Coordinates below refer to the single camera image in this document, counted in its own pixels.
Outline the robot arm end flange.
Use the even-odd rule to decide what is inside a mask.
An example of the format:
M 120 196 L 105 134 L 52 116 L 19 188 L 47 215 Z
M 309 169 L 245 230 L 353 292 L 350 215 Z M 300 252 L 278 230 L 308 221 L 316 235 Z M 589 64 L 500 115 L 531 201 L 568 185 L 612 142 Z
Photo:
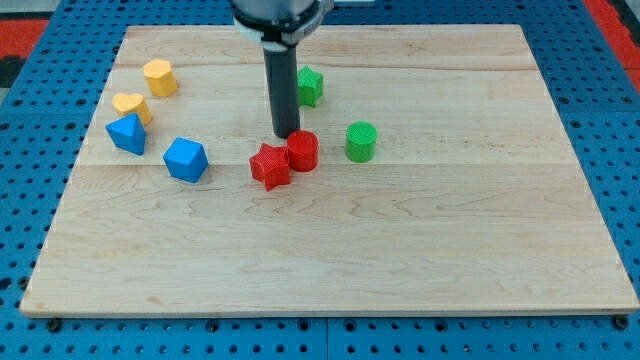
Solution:
M 309 37 L 333 0 L 230 0 L 233 23 L 242 36 L 264 49 L 282 52 Z

